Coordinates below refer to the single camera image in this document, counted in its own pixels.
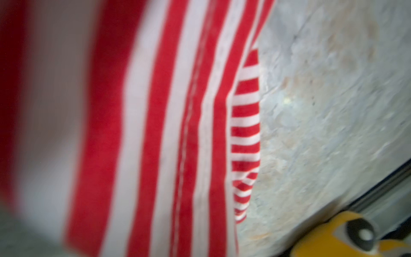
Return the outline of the red white striped tank top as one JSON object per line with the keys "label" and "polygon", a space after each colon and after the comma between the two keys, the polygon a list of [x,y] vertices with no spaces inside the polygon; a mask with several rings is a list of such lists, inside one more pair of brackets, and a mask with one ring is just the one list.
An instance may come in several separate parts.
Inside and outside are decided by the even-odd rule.
{"label": "red white striped tank top", "polygon": [[1,205],[86,257],[236,257],[273,1],[2,1]]}

